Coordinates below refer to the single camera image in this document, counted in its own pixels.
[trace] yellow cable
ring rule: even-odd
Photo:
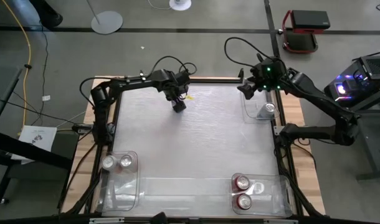
[[[16,22],[18,23],[18,25],[20,26],[22,32],[24,33],[24,36],[26,37],[26,40],[27,40],[27,44],[28,44],[28,65],[31,64],[31,45],[29,43],[29,39],[28,39],[28,36],[27,36],[27,33],[26,31],[24,30],[24,28],[22,28],[22,25],[20,23],[20,21],[17,19],[16,15],[14,14],[14,12],[11,10],[11,8],[9,7],[9,5],[4,1],[2,0],[2,2],[4,3],[4,5],[7,7],[7,9],[10,11],[11,15],[14,17],[14,19],[16,20]],[[22,84],[22,89],[24,90],[24,116],[22,118],[22,128],[24,128],[24,125],[26,124],[26,118],[27,118],[27,92],[26,92],[26,82],[27,82],[27,76],[28,76],[28,71],[29,71],[29,68],[26,68],[26,74],[24,75],[24,82]]]

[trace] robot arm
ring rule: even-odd
[[[112,141],[107,125],[108,109],[122,92],[154,87],[158,92],[164,92],[166,99],[172,103],[173,110],[179,113],[186,109],[181,95],[188,92],[189,76],[190,73],[187,70],[175,74],[162,69],[148,76],[140,73],[138,77],[112,78],[96,86],[90,91],[95,104],[95,122],[92,129],[95,142],[105,145]]]
[[[251,68],[252,77],[237,87],[247,100],[251,99],[257,90],[284,90],[286,94],[291,93],[298,98],[308,100],[336,122],[329,127],[298,127],[296,124],[286,124],[280,132],[284,146],[298,138],[329,139],[340,145],[352,145],[358,133],[358,117],[352,111],[340,107],[327,97],[304,73],[285,68],[279,58],[270,57],[262,60],[260,55],[258,58],[260,63]]]

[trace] gray floor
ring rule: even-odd
[[[165,7],[167,1],[151,0]],[[122,14],[123,27],[130,28],[208,28],[208,29],[267,29],[265,6],[262,0],[192,0],[185,12],[159,11],[149,7],[146,0],[91,1],[96,11],[115,10]],[[39,18],[25,0],[8,1],[25,25],[38,25]],[[89,27],[92,15],[85,0],[48,1],[64,16],[62,27]],[[327,10],[331,30],[380,30],[380,1],[352,0],[271,0],[273,21],[280,28],[288,9]],[[15,26],[14,20],[0,4],[0,25]],[[45,40],[40,32],[29,32],[32,47],[32,66],[27,79],[29,103],[41,105],[42,68]],[[71,118],[85,110],[86,102],[78,92],[79,83],[95,75],[134,75],[148,71],[164,55],[177,56],[194,62],[199,76],[235,77],[241,66],[226,59],[223,44],[226,38],[239,36],[251,41],[267,54],[272,54],[267,34],[166,34],[166,33],[93,33],[47,32],[49,62],[45,73],[44,113]],[[311,55],[293,55],[280,49],[288,66],[309,75],[315,85],[323,88],[341,73],[352,58],[380,51],[380,35],[319,35],[319,50]],[[256,63],[255,52],[246,45],[234,42],[229,54],[243,62]],[[21,67],[27,60],[27,46],[21,32],[0,31],[0,64]],[[161,68],[178,69],[167,60]],[[84,90],[89,91],[90,83]],[[22,95],[22,77],[16,87]],[[22,103],[16,96],[11,101]],[[307,125],[327,125],[333,121],[306,101],[302,108]],[[27,123],[36,115],[29,113]],[[81,122],[83,116],[74,121]],[[22,109],[7,106],[0,119],[0,132],[15,136],[20,130]],[[44,125],[56,126],[61,121],[44,118]],[[380,222],[380,180],[357,182],[355,175],[368,172],[369,166],[360,142],[352,147],[325,145],[312,141],[317,161],[317,173],[328,215],[335,218]]]

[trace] red device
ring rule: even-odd
[[[292,28],[286,28],[285,23],[290,17]],[[318,49],[315,34],[321,34],[330,27],[327,12],[288,10],[282,24],[283,48],[299,54],[313,53]]]

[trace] white round base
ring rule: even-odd
[[[97,14],[97,19],[92,19],[92,29],[98,34],[111,34],[121,28],[122,16],[113,11],[105,11]]]
[[[176,11],[185,11],[190,8],[191,0],[188,0],[184,4],[176,4],[175,0],[169,0],[169,6],[171,7],[171,9],[176,10]]]

